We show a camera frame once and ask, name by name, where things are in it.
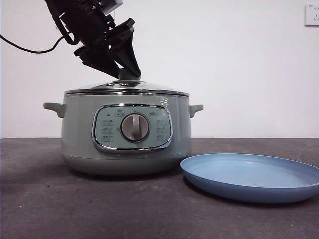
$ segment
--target white wall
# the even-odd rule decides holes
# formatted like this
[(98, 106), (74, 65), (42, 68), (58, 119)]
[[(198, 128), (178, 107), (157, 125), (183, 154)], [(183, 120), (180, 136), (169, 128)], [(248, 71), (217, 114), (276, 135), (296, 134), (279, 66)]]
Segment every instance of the white wall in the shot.
[[(319, 137), (319, 28), (304, 27), (304, 5), (316, 2), (124, 0), (116, 23), (136, 21), (142, 80), (204, 104), (194, 137)], [(2, 0), (1, 10), (1, 33), (21, 46), (47, 49), (60, 36), (44, 0)], [(83, 66), (77, 47), (33, 55), (1, 43), (2, 138), (59, 137), (43, 102), (113, 80)]]

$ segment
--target black cable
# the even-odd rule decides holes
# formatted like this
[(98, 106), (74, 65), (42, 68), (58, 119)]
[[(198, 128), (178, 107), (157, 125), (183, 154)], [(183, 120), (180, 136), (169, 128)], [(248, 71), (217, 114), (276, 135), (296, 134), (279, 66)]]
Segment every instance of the black cable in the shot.
[(25, 49), (25, 48), (23, 48), (23, 47), (20, 47), (20, 46), (14, 44), (13, 42), (9, 41), (9, 40), (6, 39), (5, 37), (3, 37), (1, 34), (0, 34), (0, 38), (1, 38), (2, 40), (4, 40), (6, 43), (9, 43), (10, 45), (12, 45), (12, 46), (14, 46), (14, 47), (16, 47), (16, 48), (18, 48), (18, 49), (20, 49), (20, 50), (22, 50), (22, 51), (27, 51), (27, 52), (34, 53), (34, 54), (43, 54), (43, 53), (48, 53), (48, 52), (50, 52), (50, 51), (53, 51), (53, 50), (56, 48), (56, 46), (59, 44), (59, 42), (60, 42), (64, 37), (63, 37), (63, 36), (60, 37), (60, 38), (56, 41), (56, 43), (53, 45), (52, 48), (50, 48), (50, 49), (48, 49), (48, 50), (45, 50), (45, 51), (32, 51), (32, 50), (29, 50), (29, 49)]

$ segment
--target glass lid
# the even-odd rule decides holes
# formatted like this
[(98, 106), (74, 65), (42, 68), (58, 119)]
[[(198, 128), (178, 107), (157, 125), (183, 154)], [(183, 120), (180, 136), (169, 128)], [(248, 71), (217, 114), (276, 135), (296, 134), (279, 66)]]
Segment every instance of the glass lid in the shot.
[(176, 91), (174, 89), (148, 83), (140, 80), (117, 80), (106, 84), (97, 86), (86, 86), (80, 89), (66, 91), (64, 94), (78, 94), (91, 95), (91, 94), (107, 94), (107, 93), (153, 93), (165, 95), (180, 95), (189, 96), (188, 93)]

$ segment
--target electrical socket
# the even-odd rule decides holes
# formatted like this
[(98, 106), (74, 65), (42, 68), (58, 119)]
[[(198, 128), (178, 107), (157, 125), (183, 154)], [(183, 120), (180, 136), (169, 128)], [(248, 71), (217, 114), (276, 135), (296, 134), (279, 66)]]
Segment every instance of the electrical socket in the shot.
[(305, 26), (319, 27), (319, 5), (307, 4)]

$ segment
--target control knob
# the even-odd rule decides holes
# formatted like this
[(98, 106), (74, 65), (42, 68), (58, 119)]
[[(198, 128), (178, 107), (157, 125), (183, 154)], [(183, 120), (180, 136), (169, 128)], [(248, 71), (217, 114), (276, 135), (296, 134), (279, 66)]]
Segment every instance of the control knob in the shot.
[(141, 141), (149, 132), (149, 123), (144, 116), (131, 114), (123, 119), (121, 131), (129, 141)]

